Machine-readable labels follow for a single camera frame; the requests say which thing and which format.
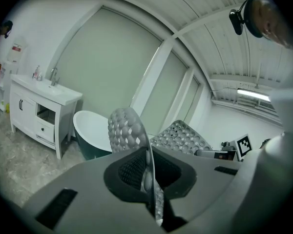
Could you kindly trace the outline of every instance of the floor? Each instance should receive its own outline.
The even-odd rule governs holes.
[[[77,142],[64,142],[64,155],[59,160],[54,150],[34,141],[22,131],[17,129],[12,133],[9,114],[0,111],[1,195],[23,206],[41,187],[85,161]]]

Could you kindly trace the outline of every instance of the bathtub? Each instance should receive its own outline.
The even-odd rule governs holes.
[[[86,160],[112,153],[107,118],[90,111],[79,111],[73,118],[75,135]]]

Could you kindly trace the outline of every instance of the roller blind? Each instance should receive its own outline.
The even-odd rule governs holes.
[[[183,122],[185,122],[186,124],[189,124],[191,116],[188,115],[188,111],[190,109],[190,106],[192,105],[194,96],[195,96],[198,88],[199,88],[199,84],[197,83],[197,81],[194,78],[192,78],[192,81],[190,83],[190,87],[189,87],[188,92],[186,94],[185,100],[182,103],[182,106],[179,110],[179,113],[178,113],[176,119],[180,119]]]
[[[159,133],[186,70],[185,65],[171,52],[141,114],[148,134]]]
[[[101,9],[61,55],[59,83],[83,94],[79,109],[109,117],[116,108],[130,105],[160,44],[131,20]]]

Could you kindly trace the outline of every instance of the fluorescent light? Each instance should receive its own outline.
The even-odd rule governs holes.
[[[246,89],[238,88],[238,94],[242,94],[242,95],[246,95],[246,96],[252,96],[252,97],[256,97],[256,98],[263,99],[263,100],[266,100],[266,101],[270,101],[269,97],[267,95],[257,93],[257,92],[253,92],[253,91],[246,90]]]

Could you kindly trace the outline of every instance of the bathroom vanity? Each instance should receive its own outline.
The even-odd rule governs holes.
[[[51,81],[36,81],[28,76],[12,75],[10,119],[12,132],[17,127],[34,140],[56,150],[61,159],[61,142],[70,141],[73,116],[81,93]]]

